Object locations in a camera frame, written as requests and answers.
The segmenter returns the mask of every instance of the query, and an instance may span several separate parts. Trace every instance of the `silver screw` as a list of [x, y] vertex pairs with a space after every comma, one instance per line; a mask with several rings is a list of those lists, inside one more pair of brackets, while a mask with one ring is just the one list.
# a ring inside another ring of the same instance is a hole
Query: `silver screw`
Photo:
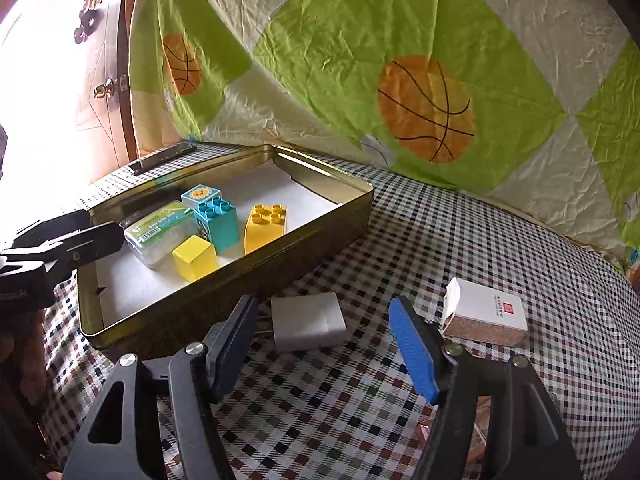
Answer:
[[136, 356], [133, 354], [124, 354], [120, 358], [120, 364], [122, 366], [131, 366], [135, 362], [136, 362]]
[[459, 355], [462, 355], [463, 350], [464, 350], [464, 347], [462, 345], [459, 345], [458, 343], [451, 343], [444, 347], [445, 353], [452, 357], [457, 357]]
[[529, 360], [524, 355], [516, 355], [513, 357], [513, 365], [518, 368], [526, 368], [529, 366]]
[[184, 349], [185, 352], [189, 355], [198, 355], [204, 350], [204, 345], [202, 343], [189, 343], [187, 348]]

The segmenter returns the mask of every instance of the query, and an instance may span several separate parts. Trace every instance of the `yellow block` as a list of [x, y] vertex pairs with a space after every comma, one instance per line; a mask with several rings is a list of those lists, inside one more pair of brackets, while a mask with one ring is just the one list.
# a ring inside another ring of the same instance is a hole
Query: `yellow block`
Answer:
[[175, 267], [188, 282], [195, 282], [218, 268], [218, 256], [211, 243], [193, 235], [174, 249]]
[[244, 230], [244, 254], [273, 242], [284, 234], [287, 208], [280, 204], [254, 205]]

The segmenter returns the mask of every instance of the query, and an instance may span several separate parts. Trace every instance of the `plastic container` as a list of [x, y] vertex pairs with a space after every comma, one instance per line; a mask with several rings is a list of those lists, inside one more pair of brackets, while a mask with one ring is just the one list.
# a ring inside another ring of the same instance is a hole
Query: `plastic container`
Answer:
[[198, 234], [198, 225], [193, 210], [177, 200], [153, 211], [124, 231], [127, 244], [149, 268], [195, 234]]

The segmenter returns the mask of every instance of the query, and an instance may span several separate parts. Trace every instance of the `blue rubber pad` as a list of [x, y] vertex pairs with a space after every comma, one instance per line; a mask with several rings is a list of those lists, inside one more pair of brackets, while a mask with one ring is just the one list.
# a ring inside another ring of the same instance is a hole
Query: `blue rubber pad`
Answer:
[[393, 298], [389, 304], [389, 325], [415, 391], [433, 404], [440, 393], [433, 373], [433, 359], [399, 298]]

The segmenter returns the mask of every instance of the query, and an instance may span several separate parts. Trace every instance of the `gold door handle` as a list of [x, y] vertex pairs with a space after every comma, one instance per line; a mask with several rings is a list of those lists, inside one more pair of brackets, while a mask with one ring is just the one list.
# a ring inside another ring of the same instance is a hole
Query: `gold door handle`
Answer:
[[113, 79], [107, 79], [107, 82], [103, 85], [98, 85], [94, 88], [94, 97], [96, 99], [104, 99], [105, 97], [113, 96], [114, 83]]

